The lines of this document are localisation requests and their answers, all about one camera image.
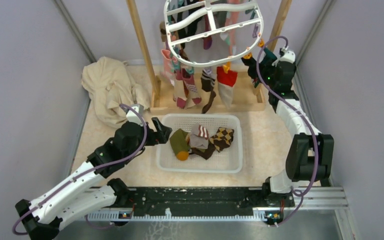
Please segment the grey sock with red stripes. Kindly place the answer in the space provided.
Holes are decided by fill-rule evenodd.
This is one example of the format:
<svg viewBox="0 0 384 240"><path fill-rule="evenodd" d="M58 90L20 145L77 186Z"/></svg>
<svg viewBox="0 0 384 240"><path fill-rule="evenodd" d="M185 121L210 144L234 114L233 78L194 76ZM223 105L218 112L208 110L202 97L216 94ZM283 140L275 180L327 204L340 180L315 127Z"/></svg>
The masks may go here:
<svg viewBox="0 0 384 240"><path fill-rule="evenodd" d="M189 144L191 148L206 150L209 145L209 131L199 123L192 126L189 135Z"/></svg>

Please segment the green striped sock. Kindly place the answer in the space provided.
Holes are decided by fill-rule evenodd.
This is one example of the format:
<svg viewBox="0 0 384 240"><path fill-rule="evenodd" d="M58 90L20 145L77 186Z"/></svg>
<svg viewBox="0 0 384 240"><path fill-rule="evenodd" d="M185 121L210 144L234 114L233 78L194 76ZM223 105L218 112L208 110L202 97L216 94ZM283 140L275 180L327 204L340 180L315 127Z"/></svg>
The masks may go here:
<svg viewBox="0 0 384 240"><path fill-rule="evenodd" d="M186 161L189 158L190 146L187 142L188 133L177 129L169 138L169 143L175 157L179 161Z"/></svg>

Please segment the wooden hanger rack frame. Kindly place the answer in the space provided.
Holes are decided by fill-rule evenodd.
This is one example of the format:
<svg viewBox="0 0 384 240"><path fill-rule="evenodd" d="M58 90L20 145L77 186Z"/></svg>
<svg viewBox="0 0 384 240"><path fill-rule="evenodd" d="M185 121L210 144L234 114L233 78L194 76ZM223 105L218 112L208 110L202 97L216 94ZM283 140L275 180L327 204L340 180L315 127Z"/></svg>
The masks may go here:
<svg viewBox="0 0 384 240"><path fill-rule="evenodd" d="M169 88L167 84L163 84L160 76L155 74L136 2L134 0L128 0L126 4L152 85L150 112L154 115L183 113L182 109L169 103L169 96L174 93L174 90ZM266 41L270 50L274 50L277 44L277 40L275 40L274 37L281 33L291 4L292 1L283 0L279 5L270 34L272 40ZM245 82L245 79L246 73L244 71L239 71L237 86L233 89L233 102L230 108L215 103L210 109L210 112L229 113L263 111L266 108L266 99L263 95L262 87L258 86L257 88L252 88L250 83Z"/></svg>

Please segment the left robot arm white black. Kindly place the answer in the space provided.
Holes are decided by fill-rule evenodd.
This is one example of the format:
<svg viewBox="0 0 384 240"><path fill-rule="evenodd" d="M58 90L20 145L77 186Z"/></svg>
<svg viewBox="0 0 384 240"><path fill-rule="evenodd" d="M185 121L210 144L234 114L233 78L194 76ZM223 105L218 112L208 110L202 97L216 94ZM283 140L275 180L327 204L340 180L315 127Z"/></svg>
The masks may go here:
<svg viewBox="0 0 384 240"><path fill-rule="evenodd" d="M125 122L102 146L95 149L85 162L69 177L47 193L33 200L20 200L15 209L17 224L22 224L32 240L53 240L74 220L98 209L124 207L130 201L130 190L119 178L103 187L85 193L96 183L122 169L145 151L146 146L166 144L172 128L163 125L157 117L151 129L147 122Z"/></svg>

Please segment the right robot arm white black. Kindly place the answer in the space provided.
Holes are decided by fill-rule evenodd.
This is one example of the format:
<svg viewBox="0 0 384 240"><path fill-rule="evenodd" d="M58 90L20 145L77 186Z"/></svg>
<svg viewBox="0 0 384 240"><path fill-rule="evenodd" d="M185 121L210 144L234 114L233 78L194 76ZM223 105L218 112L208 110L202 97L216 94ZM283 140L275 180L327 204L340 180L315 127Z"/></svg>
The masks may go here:
<svg viewBox="0 0 384 240"><path fill-rule="evenodd" d="M292 89L296 70L296 64L288 61L264 60L258 67L260 81L268 89L269 104L292 137L284 170L262 185L261 199L267 206L291 198L294 183L308 181L312 186L331 175L334 138L319 131L302 109Z"/></svg>

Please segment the brown yellow argyle sock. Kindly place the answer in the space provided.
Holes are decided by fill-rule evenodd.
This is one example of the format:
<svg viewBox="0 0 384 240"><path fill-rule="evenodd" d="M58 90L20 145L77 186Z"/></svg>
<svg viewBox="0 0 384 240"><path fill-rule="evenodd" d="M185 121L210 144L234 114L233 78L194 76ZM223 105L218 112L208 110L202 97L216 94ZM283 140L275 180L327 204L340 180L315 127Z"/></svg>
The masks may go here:
<svg viewBox="0 0 384 240"><path fill-rule="evenodd" d="M216 133L209 138L209 142L213 144L215 150L220 153L232 145L234 133L234 129L219 127Z"/></svg>

